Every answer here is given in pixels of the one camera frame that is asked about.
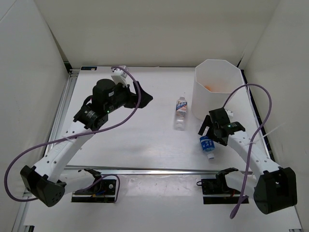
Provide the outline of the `clear bottle blue label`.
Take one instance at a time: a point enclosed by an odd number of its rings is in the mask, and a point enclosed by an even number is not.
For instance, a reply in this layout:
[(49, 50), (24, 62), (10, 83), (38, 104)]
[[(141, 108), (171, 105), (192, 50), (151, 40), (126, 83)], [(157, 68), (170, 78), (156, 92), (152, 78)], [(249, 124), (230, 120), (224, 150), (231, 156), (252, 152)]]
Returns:
[(204, 155), (207, 156), (208, 160), (213, 160), (215, 158), (215, 145), (214, 141), (207, 136), (208, 129), (209, 127), (205, 128), (203, 134), (199, 138), (199, 141)]

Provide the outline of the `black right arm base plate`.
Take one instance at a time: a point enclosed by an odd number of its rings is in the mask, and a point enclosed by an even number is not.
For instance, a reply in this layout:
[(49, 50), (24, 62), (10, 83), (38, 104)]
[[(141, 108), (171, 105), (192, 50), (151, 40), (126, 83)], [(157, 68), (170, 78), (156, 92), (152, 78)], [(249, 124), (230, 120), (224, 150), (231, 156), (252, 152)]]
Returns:
[(216, 179), (201, 179), (196, 185), (202, 188), (204, 205), (237, 204), (240, 192), (235, 189), (222, 190)]

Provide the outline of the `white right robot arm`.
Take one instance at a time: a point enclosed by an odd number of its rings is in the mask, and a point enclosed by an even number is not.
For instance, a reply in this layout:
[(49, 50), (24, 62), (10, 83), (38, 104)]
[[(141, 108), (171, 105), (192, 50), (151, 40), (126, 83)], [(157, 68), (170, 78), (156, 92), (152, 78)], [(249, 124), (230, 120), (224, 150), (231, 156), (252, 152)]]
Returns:
[(236, 151), (255, 176), (244, 181), (245, 175), (236, 168), (221, 170), (215, 176), (215, 187), (220, 192), (243, 191), (244, 197), (253, 198), (266, 215), (297, 204), (295, 172), (281, 167), (255, 147), (245, 128), (239, 122), (231, 122), (224, 108), (206, 115), (199, 133), (204, 131), (214, 142)]

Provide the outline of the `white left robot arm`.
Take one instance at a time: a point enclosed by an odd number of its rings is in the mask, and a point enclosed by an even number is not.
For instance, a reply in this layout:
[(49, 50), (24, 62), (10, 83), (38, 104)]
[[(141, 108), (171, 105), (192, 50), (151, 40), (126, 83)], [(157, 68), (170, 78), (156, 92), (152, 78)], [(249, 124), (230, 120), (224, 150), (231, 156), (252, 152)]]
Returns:
[(46, 206), (52, 207), (67, 193), (88, 190), (97, 193), (101, 188), (101, 173), (90, 168), (63, 174), (68, 162), (78, 150), (108, 121), (108, 115), (120, 107), (143, 108), (153, 97), (146, 93), (139, 82), (135, 92), (129, 86), (101, 79), (93, 87), (81, 109), (73, 117), (64, 139), (32, 167), (24, 166), (20, 172), (26, 189)]

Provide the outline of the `clear bottle red-blue label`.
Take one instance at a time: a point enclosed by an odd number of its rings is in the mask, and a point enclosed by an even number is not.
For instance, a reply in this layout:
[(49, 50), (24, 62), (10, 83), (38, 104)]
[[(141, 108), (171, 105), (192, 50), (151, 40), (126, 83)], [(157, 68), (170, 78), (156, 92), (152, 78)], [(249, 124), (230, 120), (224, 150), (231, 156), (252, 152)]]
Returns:
[(176, 101), (175, 115), (174, 115), (174, 129), (183, 131), (185, 129), (186, 115), (188, 103), (185, 97), (181, 96)]

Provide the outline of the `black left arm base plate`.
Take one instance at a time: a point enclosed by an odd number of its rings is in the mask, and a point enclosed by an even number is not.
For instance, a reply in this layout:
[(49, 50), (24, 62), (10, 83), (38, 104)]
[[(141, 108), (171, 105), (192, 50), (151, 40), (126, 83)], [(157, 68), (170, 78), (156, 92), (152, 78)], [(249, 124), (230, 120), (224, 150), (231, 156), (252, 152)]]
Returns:
[(102, 179), (87, 190), (72, 194), (72, 203), (116, 203), (120, 190), (120, 178), (115, 174), (103, 175)]

